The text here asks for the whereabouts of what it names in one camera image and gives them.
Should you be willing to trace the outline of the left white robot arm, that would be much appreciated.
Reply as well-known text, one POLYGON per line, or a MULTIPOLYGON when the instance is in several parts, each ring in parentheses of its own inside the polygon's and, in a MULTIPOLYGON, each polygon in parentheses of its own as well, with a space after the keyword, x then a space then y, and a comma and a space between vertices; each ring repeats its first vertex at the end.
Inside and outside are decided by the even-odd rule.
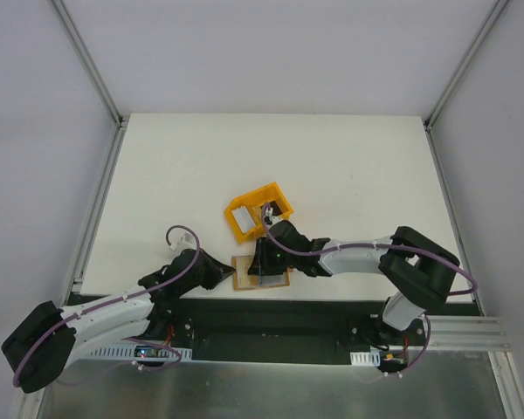
POLYGON ((76 306, 39 304, 1 346, 13 385, 30 394, 95 349, 142 334, 161 338, 172 301, 197 287, 210 291, 234 272, 204 250, 188 249, 124 292, 76 306))

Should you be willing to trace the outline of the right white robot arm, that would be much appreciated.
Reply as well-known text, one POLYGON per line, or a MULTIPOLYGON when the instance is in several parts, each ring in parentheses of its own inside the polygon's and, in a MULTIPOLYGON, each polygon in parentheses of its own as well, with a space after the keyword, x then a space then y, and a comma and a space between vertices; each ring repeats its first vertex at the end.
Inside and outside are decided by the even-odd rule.
POLYGON ((459 266, 455 255, 407 226, 371 244, 309 239, 287 220, 271 225, 269 233, 257 240, 251 276, 279 276, 292 269, 311 278, 344 273, 386 277, 396 294, 383 307, 376 336, 390 345, 405 336, 418 316, 444 306, 456 276, 452 267, 459 266))

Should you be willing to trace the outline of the orange leather card holder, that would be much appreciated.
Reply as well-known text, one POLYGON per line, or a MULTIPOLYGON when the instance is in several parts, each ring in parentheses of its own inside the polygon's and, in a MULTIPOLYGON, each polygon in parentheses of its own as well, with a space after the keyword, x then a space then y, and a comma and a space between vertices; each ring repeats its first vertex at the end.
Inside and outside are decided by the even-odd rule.
POLYGON ((290 285, 288 271, 280 276, 260 277, 258 274, 250 275, 248 269, 251 267, 253 259, 254 256, 234 256, 231 258, 231 266, 235 269, 232 275, 234 291, 254 291, 288 287, 290 285))

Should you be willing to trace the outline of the yellow plastic bin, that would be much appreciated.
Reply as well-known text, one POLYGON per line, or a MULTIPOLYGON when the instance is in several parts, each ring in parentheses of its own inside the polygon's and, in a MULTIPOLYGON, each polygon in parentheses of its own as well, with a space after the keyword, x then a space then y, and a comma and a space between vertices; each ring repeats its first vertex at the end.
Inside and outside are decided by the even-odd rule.
POLYGON ((276 182, 269 183, 261 188, 234 198, 224 210, 224 218, 229 224, 232 234, 239 244, 255 241, 264 234, 262 226, 262 207, 264 204, 276 201, 281 207, 282 218, 288 219, 293 213, 292 205, 287 201, 284 193, 276 182), (256 227, 246 234, 242 234, 231 211, 245 206, 256 222, 256 227))

